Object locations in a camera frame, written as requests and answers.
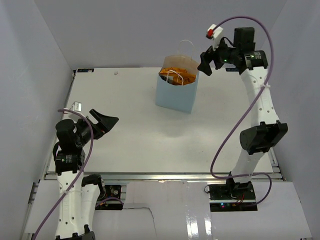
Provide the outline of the orange Kettle chips bag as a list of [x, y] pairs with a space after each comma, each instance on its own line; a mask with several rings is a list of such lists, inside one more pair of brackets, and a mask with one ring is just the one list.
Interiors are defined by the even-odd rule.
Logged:
[[162, 80], [174, 86], [185, 86], [193, 84], [196, 81], [195, 74], [178, 67], [162, 68], [159, 76]]

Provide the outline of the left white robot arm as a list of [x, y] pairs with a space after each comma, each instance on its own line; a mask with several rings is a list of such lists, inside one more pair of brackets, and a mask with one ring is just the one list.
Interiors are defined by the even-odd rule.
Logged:
[[108, 133], [119, 121], [91, 109], [96, 120], [78, 113], [78, 120], [59, 121], [56, 126], [57, 143], [52, 151], [55, 174], [59, 184], [59, 216], [55, 239], [94, 240], [93, 216], [96, 202], [106, 193], [100, 174], [84, 176], [84, 166], [90, 154], [84, 152], [87, 143], [92, 144]]

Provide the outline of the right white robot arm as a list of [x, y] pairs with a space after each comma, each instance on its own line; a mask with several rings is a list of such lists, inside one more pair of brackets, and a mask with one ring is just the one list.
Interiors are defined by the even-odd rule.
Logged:
[[234, 65], [252, 107], [251, 127], [239, 134], [241, 153], [225, 187], [226, 195], [233, 200], [243, 195], [259, 160], [288, 132], [288, 125], [280, 121], [265, 83], [270, 68], [265, 52], [255, 49], [254, 35], [253, 27], [235, 28], [233, 44], [229, 47], [224, 40], [223, 28], [211, 25], [206, 37], [213, 43], [201, 53], [197, 68], [210, 76], [211, 62], [217, 70], [225, 64]]

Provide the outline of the light blue paper bag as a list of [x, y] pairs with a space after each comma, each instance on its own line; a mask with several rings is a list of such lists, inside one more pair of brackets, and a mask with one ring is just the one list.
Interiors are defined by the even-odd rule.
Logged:
[[180, 52], [164, 58], [162, 68], [182, 68], [196, 75], [194, 83], [187, 85], [172, 85], [157, 77], [155, 104], [159, 107], [176, 110], [190, 114], [196, 99], [197, 87], [199, 82], [199, 63], [191, 55]]

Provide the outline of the right blue corner label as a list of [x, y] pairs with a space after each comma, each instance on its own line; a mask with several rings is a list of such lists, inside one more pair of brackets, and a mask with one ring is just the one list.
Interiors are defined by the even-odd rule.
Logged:
[[226, 67], [225, 70], [227, 72], [239, 72], [239, 70], [235, 67]]

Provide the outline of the blue corner label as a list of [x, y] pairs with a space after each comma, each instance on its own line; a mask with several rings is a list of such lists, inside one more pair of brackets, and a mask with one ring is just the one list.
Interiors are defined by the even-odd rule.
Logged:
[[226, 67], [225, 70], [227, 72], [239, 72], [239, 70], [235, 67]]
[[78, 68], [77, 72], [78, 73], [93, 73], [94, 72], [94, 68]]

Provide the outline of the left blue corner label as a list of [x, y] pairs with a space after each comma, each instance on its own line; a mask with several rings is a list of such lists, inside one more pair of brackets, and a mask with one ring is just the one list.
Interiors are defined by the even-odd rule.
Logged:
[[77, 72], [78, 73], [93, 73], [94, 72], [94, 68], [78, 68]]

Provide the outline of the aluminium front rail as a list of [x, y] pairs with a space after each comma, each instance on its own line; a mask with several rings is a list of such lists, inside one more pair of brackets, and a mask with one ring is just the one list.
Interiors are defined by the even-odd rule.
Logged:
[[[282, 181], [283, 177], [280, 172], [268, 173], [272, 180]], [[224, 179], [214, 178], [208, 173], [100, 173], [105, 181], [110, 182], [130, 182], [130, 181], [185, 181], [185, 182], [216, 182]], [[45, 175], [45, 180], [56, 180], [56, 175], [50, 172]], [[265, 175], [252, 177], [253, 181], [267, 181]]]

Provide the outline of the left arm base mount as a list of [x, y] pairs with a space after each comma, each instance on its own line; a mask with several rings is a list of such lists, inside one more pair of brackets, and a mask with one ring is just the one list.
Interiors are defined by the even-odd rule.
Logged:
[[118, 200], [110, 199], [117, 198], [123, 201], [123, 190], [124, 188], [121, 185], [105, 185], [105, 193], [101, 193], [98, 197], [97, 202], [98, 206], [95, 207], [96, 210], [102, 211], [121, 211], [123, 209], [123, 204]]

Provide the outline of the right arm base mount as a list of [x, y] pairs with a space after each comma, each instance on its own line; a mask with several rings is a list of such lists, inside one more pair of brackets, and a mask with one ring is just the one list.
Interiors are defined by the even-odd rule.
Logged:
[[214, 212], [255, 212], [258, 210], [256, 195], [252, 184], [248, 189], [231, 193], [226, 184], [207, 184], [204, 192], [208, 194], [210, 211]]

